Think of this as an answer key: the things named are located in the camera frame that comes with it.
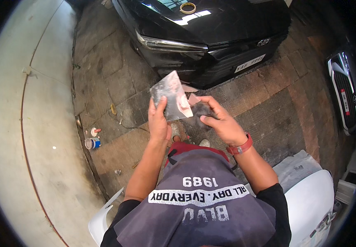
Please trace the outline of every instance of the black shirt sleeve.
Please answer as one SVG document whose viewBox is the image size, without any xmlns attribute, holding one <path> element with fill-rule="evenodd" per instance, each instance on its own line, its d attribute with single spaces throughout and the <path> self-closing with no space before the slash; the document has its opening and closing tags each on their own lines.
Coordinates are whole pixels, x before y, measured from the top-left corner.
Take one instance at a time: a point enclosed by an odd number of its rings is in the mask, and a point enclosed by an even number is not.
<svg viewBox="0 0 356 247">
<path fill-rule="evenodd" d="M 276 211 L 276 232 L 264 246 L 289 246 L 292 233 L 289 226 L 288 204 L 281 185 L 277 183 L 260 191 L 256 198 L 272 206 Z"/>
<path fill-rule="evenodd" d="M 127 200 L 122 202 L 119 205 L 118 212 L 114 220 L 112 221 L 110 227 L 104 234 L 104 238 L 102 239 L 102 243 L 100 247 L 121 247 L 121 244 L 116 240 L 118 237 L 114 230 L 114 226 L 125 217 L 131 210 L 135 209 L 141 202 L 137 200 Z"/>
</svg>

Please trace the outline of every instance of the hand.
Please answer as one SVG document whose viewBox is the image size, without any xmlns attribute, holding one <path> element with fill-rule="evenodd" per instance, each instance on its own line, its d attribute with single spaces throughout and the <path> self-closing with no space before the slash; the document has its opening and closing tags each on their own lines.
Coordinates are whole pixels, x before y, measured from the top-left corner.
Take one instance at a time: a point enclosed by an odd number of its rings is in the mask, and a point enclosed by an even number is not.
<svg viewBox="0 0 356 247">
<path fill-rule="evenodd" d="M 167 123 L 163 114 L 166 105 L 166 96 L 161 97 L 157 109 L 153 99 L 151 98 L 149 101 L 148 124 L 149 132 L 151 134 L 150 140 L 160 144 L 167 144 L 167 142 L 171 139 L 171 126 L 170 123 Z"/>
<path fill-rule="evenodd" d="M 213 127 L 222 141 L 230 146 L 237 147 L 248 140 L 241 126 L 212 96 L 201 96 L 199 98 L 203 103 L 207 103 L 210 106 L 218 118 L 201 116 L 200 120 L 204 124 Z"/>
</svg>

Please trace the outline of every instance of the white wall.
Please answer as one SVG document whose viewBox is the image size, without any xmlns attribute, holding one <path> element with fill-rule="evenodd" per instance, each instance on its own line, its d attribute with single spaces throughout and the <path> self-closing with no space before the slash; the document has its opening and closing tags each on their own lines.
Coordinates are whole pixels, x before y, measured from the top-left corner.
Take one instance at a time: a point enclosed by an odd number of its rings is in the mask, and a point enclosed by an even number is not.
<svg viewBox="0 0 356 247">
<path fill-rule="evenodd" d="M 74 119 L 75 24 L 66 2 L 24 0 L 0 34 L 0 206 L 27 246 L 65 246 L 56 231 L 68 246 L 95 246 L 87 222 L 104 201 L 89 173 Z M 22 69 L 29 65 L 33 69 L 23 92 Z M 22 141 L 56 231 L 37 200 Z"/>
</svg>

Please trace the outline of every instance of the car headlight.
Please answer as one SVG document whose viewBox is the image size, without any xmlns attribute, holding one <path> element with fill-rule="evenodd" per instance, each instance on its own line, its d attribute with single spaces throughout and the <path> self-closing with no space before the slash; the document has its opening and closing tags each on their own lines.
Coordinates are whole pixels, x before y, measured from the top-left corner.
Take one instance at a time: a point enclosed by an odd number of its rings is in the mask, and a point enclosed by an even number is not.
<svg viewBox="0 0 356 247">
<path fill-rule="evenodd" d="M 170 40 L 161 40 L 151 37 L 141 36 L 137 31 L 135 32 L 138 41 L 148 49 L 158 51 L 172 51 L 172 52 L 207 52 L 208 47 L 201 44 L 187 44 L 175 42 Z"/>
</svg>

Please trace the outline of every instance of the masking tape roll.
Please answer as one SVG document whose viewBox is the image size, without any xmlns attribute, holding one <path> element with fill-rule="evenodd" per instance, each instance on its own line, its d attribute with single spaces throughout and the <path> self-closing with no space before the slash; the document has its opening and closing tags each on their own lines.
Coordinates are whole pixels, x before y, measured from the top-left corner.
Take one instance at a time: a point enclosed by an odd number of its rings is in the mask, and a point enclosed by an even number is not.
<svg viewBox="0 0 356 247">
<path fill-rule="evenodd" d="M 185 10 L 183 10 L 182 7 L 187 6 L 187 5 L 192 6 L 193 9 L 192 9 L 191 11 L 185 11 Z M 182 13 L 184 13 L 184 14 L 187 14 L 187 15 L 188 15 L 188 14 L 193 14 L 193 13 L 196 11 L 196 6 L 195 6 L 193 3 L 186 2 L 186 3 L 181 4 L 181 6 L 180 6 L 180 11 L 181 11 Z"/>
</svg>

